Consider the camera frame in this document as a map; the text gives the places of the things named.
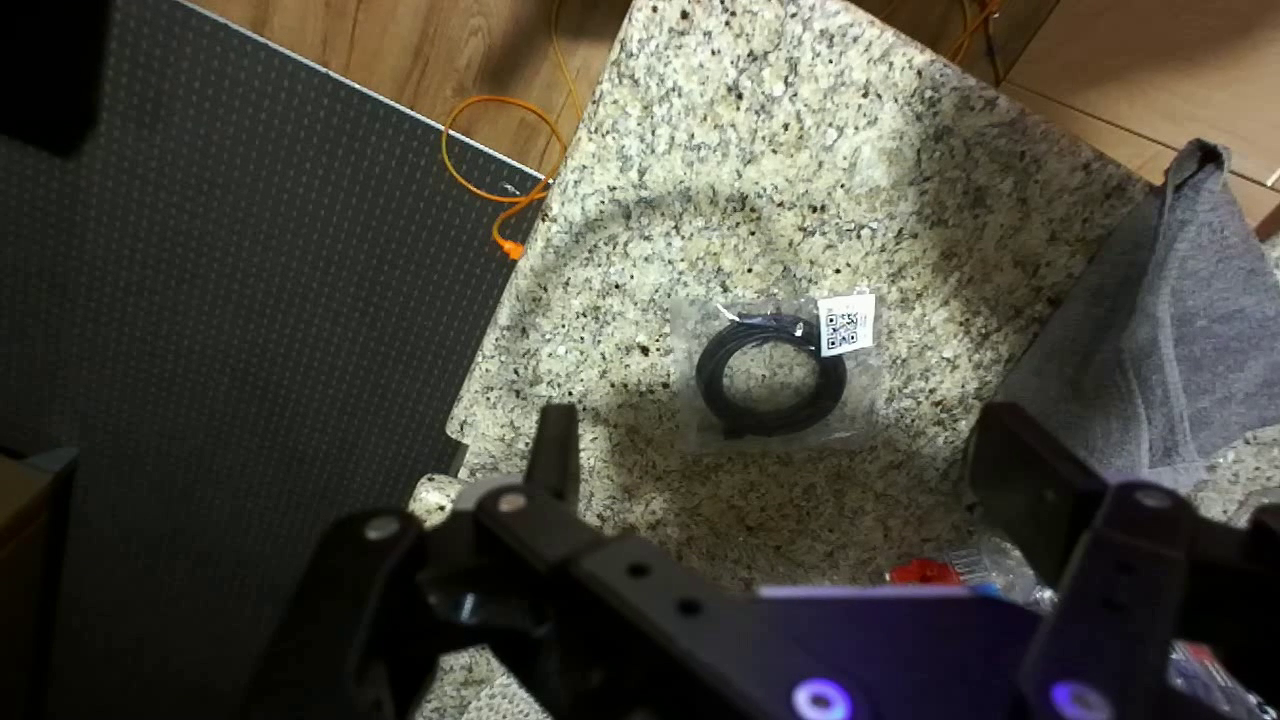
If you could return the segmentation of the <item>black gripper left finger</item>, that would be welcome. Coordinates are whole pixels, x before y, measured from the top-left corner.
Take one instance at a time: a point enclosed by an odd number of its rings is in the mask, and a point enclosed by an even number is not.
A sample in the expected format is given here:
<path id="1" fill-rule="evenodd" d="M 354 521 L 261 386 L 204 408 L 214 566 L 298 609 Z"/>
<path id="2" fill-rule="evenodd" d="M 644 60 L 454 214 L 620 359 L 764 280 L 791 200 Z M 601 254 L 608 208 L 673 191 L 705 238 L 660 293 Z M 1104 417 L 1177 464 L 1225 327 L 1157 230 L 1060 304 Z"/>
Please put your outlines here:
<path id="1" fill-rule="evenodd" d="M 580 412 L 570 405 L 541 408 L 524 485 L 565 507 L 580 505 Z"/>

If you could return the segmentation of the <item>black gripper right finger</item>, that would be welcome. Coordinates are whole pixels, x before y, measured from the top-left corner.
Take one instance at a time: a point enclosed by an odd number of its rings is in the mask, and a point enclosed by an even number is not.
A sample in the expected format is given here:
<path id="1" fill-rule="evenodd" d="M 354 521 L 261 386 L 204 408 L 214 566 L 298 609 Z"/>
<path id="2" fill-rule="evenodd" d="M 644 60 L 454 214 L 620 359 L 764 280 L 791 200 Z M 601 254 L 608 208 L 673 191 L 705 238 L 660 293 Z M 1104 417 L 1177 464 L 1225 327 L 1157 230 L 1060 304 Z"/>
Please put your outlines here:
<path id="1" fill-rule="evenodd" d="M 1054 583 L 1109 485 L 1021 405 L 985 405 L 966 438 L 966 485 L 981 516 Z"/>

